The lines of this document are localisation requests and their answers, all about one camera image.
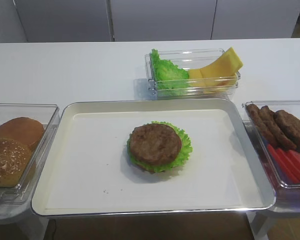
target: white countertop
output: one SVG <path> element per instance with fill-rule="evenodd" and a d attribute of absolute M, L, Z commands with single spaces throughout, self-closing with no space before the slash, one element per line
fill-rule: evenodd
<path fill-rule="evenodd" d="M 300 38 L 0 44 L 0 103 L 151 99 L 145 55 L 233 47 L 244 67 L 232 101 L 300 100 Z"/>

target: wall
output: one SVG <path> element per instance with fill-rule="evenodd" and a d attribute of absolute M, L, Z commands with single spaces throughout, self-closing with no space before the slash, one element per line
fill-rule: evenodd
<path fill-rule="evenodd" d="M 13 0 L 0 0 L 0 43 L 26 42 Z"/>

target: plastic container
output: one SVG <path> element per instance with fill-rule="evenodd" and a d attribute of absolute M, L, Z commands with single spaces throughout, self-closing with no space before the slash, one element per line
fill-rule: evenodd
<path fill-rule="evenodd" d="M 0 187 L 0 203 L 21 204 L 27 199 L 26 195 L 31 191 L 30 184 L 34 186 L 38 181 L 46 160 L 44 153 L 48 150 L 60 121 L 57 105 L 0 103 L 0 125 L 19 117 L 37 120 L 45 130 L 18 183 L 14 187 Z"/>
<path fill-rule="evenodd" d="M 225 51 L 221 48 L 159 51 L 160 58 L 171 60 L 184 70 L 199 69 L 205 67 L 218 59 Z M 231 98 L 238 87 L 238 80 L 241 78 L 237 72 L 233 77 L 214 77 L 201 79 L 181 79 L 162 81 L 155 79 L 154 69 L 151 62 L 151 53 L 145 56 L 146 73 L 148 78 L 148 90 L 157 99 L 166 98 L 202 98 L 202 97 L 223 97 Z M 216 82 L 217 86 L 206 87 L 206 82 Z M 178 85 L 189 85 L 186 88 L 178 88 Z"/>
<path fill-rule="evenodd" d="M 247 106 L 250 104 L 255 104 L 259 107 L 259 109 L 263 106 L 268 106 L 272 111 L 276 112 L 279 110 L 285 110 L 286 112 L 294 115 L 298 119 L 300 119 L 300 100 L 293 100 L 293 101 L 252 101 L 243 104 L 242 106 L 245 108 L 245 116 L 243 118 L 244 122 L 249 122 L 255 131 L 258 141 L 262 150 L 265 153 L 266 163 L 268 167 L 270 167 L 271 171 L 273 172 L 273 176 L 275 177 L 277 184 L 285 189 L 300 189 L 300 184 L 293 184 L 290 179 L 284 174 L 281 170 L 280 166 L 277 162 L 273 159 L 269 151 L 267 150 L 267 141 L 266 139 L 259 133 L 255 124 L 250 119 L 249 113 L 247 112 Z"/>

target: green lettuce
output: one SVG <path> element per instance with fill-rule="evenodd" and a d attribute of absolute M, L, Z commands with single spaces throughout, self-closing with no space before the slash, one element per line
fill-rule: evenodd
<path fill-rule="evenodd" d="M 127 152 L 128 155 L 130 157 L 130 160 L 132 163 L 142 166 L 144 169 L 146 169 L 149 172 L 155 172 L 155 173 L 159 173 L 159 172 L 163 172 L 163 171 L 168 171 L 171 170 L 172 168 L 175 167 L 179 167 L 179 166 L 183 166 L 186 161 L 189 159 L 189 155 L 192 152 L 193 148 L 191 147 L 191 140 L 189 138 L 189 136 L 185 133 L 185 131 L 183 129 L 179 129 L 178 127 L 172 125 L 169 122 L 165 122 L 165 121 L 152 121 L 151 123 L 153 124 L 165 124 L 170 126 L 171 128 L 173 128 L 173 130 L 176 132 L 176 134 L 179 136 L 179 138 L 181 139 L 181 150 L 178 154 L 178 156 L 176 157 L 176 159 L 169 163 L 169 164 L 164 164 L 164 165 L 160 165 L 160 166 L 152 166 L 149 164 L 146 164 L 144 162 L 138 161 L 130 152 L 130 138 L 128 139 L 127 143 L 126 143 L 126 148 L 127 148 Z"/>
<path fill-rule="evenodd" d="M 173 64 L 170 60 L 160 59 L 156 49 L 152 49 L 150 56 L 154 80 L 157 82 L 158 90 L 185 89 L 190 86 L 187 82 L 189 74 L 186 70 L 178 68 L 178 65 Z"/>

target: burger patty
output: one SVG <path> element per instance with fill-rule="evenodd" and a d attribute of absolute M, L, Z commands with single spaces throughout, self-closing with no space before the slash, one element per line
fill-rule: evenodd
<path fill-rule="evenodd" d="M 261 135 L 271 144 L 274 148 L 277 147 L 278 141 L 275 138 L 275 136 L 272 134 L 272 132 L 269 130 L 269 128 L 265 125 L 263 120 L 261 119 L 259 115 L 259 108 L 255 104 L 249 104 L 246 106 L 246 109 L 250 115 L 250 118 L 254 122 L 254 125 L 258 129 L 258 131 L 261 133 Z"/>
<path fill-rule="evenodd" d="M 130 135 L 130 153 L 140 162 L 160 166 L 173 162 L 181 150 L 181 139 L 165 124 L 136 127 Z"/>
<path fill-rule="evenodd" d="M 268 106 L 263 106 L 259 111 L 259 115 L 263 120 L 263 123 L 268 127 L 281 146 L 287 150 L 295 150 L 297 146 L 289 138 L 287 138 L 283 131 L 281 131 L 280 127 L 274 120 L 274 114 L 275 113 L 271 111 Z"/>
<path fill-rule="evenodd" d="M 274 120 L 284 134 L 298 146 L 300 151 L 300 120 L 284 110 L 277 111 Z"/>

